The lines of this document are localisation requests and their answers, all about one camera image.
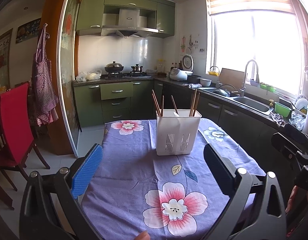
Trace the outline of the person's right hand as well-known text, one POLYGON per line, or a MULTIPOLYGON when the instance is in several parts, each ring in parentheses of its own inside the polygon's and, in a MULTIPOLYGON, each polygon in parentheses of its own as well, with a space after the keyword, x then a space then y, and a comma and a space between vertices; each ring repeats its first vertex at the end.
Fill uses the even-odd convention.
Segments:
POLYGON ((294 200, 296 198, 298 190, 299 190, 298 186, 293 187, 291 194, 290 194, 290 197, 289 197, 289 200, 288 200, 288 203, 287 203, 287 207, 285 209, 286 214, 289 213, 289 211, 292 209, 293 203, 294 203, 294 200))

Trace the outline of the person's left hand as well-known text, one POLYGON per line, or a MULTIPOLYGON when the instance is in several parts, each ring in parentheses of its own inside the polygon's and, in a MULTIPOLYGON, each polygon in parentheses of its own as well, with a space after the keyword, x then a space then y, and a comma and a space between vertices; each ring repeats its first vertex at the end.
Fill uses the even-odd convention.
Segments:
POLYGON ((147 232, 147 230, 145 230, 142 233, 140 233, 134 240, 150 240, 150 239, 151 237, 149 233, 147 232))

